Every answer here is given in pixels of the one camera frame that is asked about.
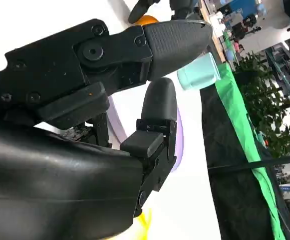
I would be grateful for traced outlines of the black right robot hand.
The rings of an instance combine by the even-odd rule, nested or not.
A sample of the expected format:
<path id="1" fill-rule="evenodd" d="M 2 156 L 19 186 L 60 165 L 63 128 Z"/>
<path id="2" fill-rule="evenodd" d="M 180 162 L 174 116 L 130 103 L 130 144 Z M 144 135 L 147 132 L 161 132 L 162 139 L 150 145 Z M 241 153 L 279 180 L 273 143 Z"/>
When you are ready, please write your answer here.
<path id="1" fill-rule="evenodd" d="M 128 229 L 176 162 L 172 73 L 209 44 L 201 20 L 92 19 L 5 54 L 0 240 L 99 240 Z"/>

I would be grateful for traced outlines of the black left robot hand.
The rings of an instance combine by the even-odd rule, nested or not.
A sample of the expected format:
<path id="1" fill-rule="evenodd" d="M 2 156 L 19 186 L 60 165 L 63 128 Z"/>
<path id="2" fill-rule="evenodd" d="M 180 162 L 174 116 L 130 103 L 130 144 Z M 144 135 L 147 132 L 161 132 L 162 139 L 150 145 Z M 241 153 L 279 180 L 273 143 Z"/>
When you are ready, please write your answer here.
<path id="1" fill-rule="evenodd" d="M 135 24 L 139 21 L 148 9 L 155 4 L 158 4 L 160 0 L 138 0 L 133 9 L 131 10 L 128 22 Z M 173 14 L 170 16 L 171 20 L 184 20 L 191 13 L 195 12 L 195 8 L 198 6 L 197 0 L 169 0 L 169 8 Z"/>

